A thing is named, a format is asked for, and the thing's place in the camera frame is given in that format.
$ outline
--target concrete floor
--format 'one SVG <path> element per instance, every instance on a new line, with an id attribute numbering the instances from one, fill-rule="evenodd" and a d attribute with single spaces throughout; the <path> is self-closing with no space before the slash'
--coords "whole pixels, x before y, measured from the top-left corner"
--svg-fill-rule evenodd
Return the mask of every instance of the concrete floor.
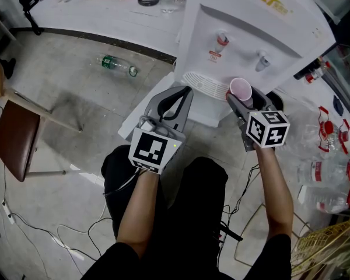
<path id="1" fill-rule="evenodd" d="M 31 225 L 56 233 L 59 224 L 81 231 L 97 221 L 104 208 L 103 178 L 100 168 L 104 158 L 116 146 L 127 143 L 118 134 L 125 117 L 145 95 L 169 72 L 172 66 L 156 59 L 122 48 L 90 40 L 44 33 L 17 34 L 23 48 L 10 46 L 5 58 L 15 56 L 15 73 L 6 86 L 43 107 L 53 110 L 60 119 L 83 126 L 76 134 L 54 123 L 47 122 L 38 142 L 31 171 L 80 169 L 80 173 L 62 177 L 31 178 L 20 183 L 6 171 L 6 200 L 12 212 L 21 214 Z M 136 78 L 124 79 L 95 63 L 99 53 L 111 54 L 133 62 L 139 68 Z M 227 116 L 219 128 L 208 128 L 188 121 L 185 129 L 186 145 L 178 153 L 162 177 L 165 196 L 171 203 L 179 186 L 183 168 L 197 156 L 207 156 L 220 164 L 229 175 L 225 204 L 235 207 L 246 185 L 252 166 L 257 164 L 255 153 L 247 154 L 234 115 Z M 231 221 L 232 231 L 240 234 L 247 222 L 264 202 L 260 175 L 253 173 L 254 181 L 243 198 L 240 210 Z M 4 197 L 4 166 L 0 160 L 0 203 Z M 305 222 L 320 227 L 327 220 L 321 213 L 308 211 L 297 202 L 299 186 L 289 183 L 295 200 L 295 211 Z M 299 233 L 303 223 L 295 219 L 293 230 Z M 23 232 L 33 242 L 29 242 Z M 21 279 L 79 279 L 71 255 L 46 233 L 24 225 L 16 218 L 11 225 L 0 206 L 0 270 L 10 280 Z M 98 252 L 87 235 L 60 228 L 62 241 L 69 247 L 80 249 L 93 258 Z M 253 239 L 265 240 L 259 232 Z M 101 252 L 114 244 L 109 220 L 99 223 L 91 236 Z M 236 241 L 228 237 L 223 248 L 219 268 L 235 279 L 243 279 L 249 267 L 235 260 Z M 246 248 L 257 248 L 246 244 Z M 259 251 L 237 254 L 240 261 L 254 262 Z M 72 255 L 81 273 L 93 261 L 83 254 Z"/>

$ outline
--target chair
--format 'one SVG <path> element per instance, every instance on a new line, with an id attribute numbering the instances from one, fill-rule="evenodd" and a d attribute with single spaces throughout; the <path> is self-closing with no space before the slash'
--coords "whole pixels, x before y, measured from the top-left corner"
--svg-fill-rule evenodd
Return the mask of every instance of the chair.
<path id="1" fill-rule="evenodd" d="M 4 73 L 0 64 L 0 97 L 8 101 L 0 117 L 0 158 L 13 176 L 23 182 L 26 177 L 65 175 L 66 171 L 29 172 L 45 119 L 70 130 L 81 132 L 59 121 L 49 111 L 21 96 L 13 89 L 4 89 Z"/>

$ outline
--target brown chair seat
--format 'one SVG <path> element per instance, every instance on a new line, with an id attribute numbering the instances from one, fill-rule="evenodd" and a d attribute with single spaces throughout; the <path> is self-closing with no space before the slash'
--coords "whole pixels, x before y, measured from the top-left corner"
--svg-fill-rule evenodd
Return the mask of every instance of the brown chair seat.
<path id="1" fill-rule="evenodd" d="M 0 158 L 19 181 L 24 181 L 40 116 L 8 100 L 0 117 Z"/>

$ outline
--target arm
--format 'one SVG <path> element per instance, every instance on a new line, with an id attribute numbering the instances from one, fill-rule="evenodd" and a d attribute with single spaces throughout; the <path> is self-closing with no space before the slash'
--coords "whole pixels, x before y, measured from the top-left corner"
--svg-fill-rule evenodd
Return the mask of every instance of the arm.
<path id="1" fill-rule="evenodd" d="M 158 174 L 148 171 L 139 176 L 118 231 L 117 243 L 132 247 L 139 258 L 152 234 L 158 179 Z"/>
<path id="2" fill-rule="evenodd" d="M 262 175 L 264 199 L 269 224 L 268 239 L 279 234 L 292 235 L 293 199 L 286 185 L 279 163 L 272 148 L 260 148 L 257 151 Z"/>

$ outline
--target drip tray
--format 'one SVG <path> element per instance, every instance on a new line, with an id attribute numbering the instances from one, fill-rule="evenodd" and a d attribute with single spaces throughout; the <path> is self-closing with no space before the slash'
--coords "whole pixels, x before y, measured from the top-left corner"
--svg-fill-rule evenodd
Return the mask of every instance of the drip tray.
<path id="1" fill-rule="evenodd" d="M 188 83 L 192 88 L 204 93 L 207 96 L 211 96 L 214 99 L 226 101 L 226 93 L 229 86 L 220 83 L 211 78 L 207 78 L 195 72 L 187 72 L 183 75 L 183 81 Z"/>

